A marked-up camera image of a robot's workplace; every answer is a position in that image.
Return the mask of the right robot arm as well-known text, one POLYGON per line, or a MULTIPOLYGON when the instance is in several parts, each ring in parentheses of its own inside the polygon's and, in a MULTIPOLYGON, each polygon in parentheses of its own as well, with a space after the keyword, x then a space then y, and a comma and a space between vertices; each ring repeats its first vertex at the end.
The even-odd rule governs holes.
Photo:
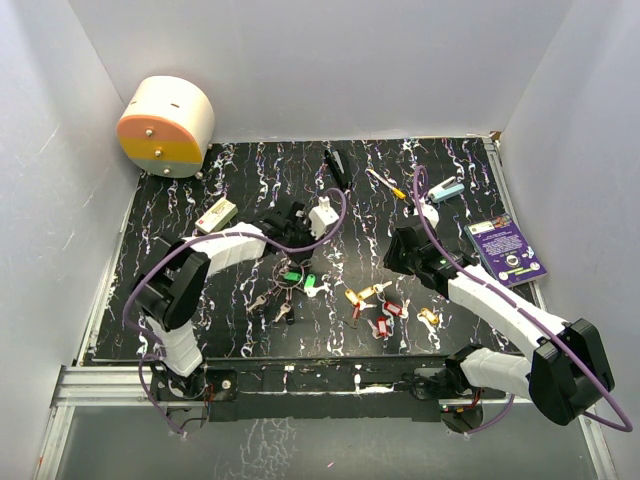
POLYGON ((471 344, 445 361, 439 378, 455 395, 489 388, 529 399, 549 420, 566 425, 609 397, 615 382, 597 328, 543 311, 501 285, 471 257, 447 252, 419 216, 394 228, 385 268, 416 277, 446 300, 502 333, 518 354, 471 344))

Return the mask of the large metal keyring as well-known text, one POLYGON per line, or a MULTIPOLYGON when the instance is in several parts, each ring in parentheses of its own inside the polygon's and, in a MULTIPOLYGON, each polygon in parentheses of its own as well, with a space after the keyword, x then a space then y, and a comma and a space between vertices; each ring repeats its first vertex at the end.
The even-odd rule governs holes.
POLYGON ((305 278, 311 274, 311 260, 306 259, 296 262, 288 257, 281 258, 274 266, 271 275, 271 282, 274 289, 276 287, 286 287, 293 291, 303 291, 305 278), (287 272, 295 271, 302 274, 303 278, 299 282, 291 282, 283 279, 283 275, 287 272))

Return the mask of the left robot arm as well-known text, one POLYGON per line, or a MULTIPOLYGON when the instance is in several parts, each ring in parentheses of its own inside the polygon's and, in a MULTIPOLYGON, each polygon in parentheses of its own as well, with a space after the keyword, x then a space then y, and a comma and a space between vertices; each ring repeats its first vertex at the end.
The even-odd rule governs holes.
POLYGON ((151 342, 151 355, 173 373, 171 385, 194 399, 207 376, 191 319, 207 280, 240 263, 283 252, 296 263, 311 258, 344 221, 328 197, 308 213, 299 202, 285 200, 250 222, 174 243, 162 240, 149 269, 132 284, 122 311, 123 323, 151 342))

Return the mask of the silver key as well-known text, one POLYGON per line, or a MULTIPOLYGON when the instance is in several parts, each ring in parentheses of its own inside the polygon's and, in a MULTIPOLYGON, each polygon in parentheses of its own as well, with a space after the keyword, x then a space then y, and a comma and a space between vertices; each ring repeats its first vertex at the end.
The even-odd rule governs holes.
POLYGON ((254 310, 262 307, 267 303, 267 297, 265 295, 259 295, 254 302, 247 308, 247 312, 253 312, 254 310))
POLYGON ((290 310, 291 310, 291 305, 288 302, 283 303, 280 306, 276 314, 276 317, 274 318, 274 321, 279 322, 281 319, 285 318, 286 315, 290 312, 290 310))

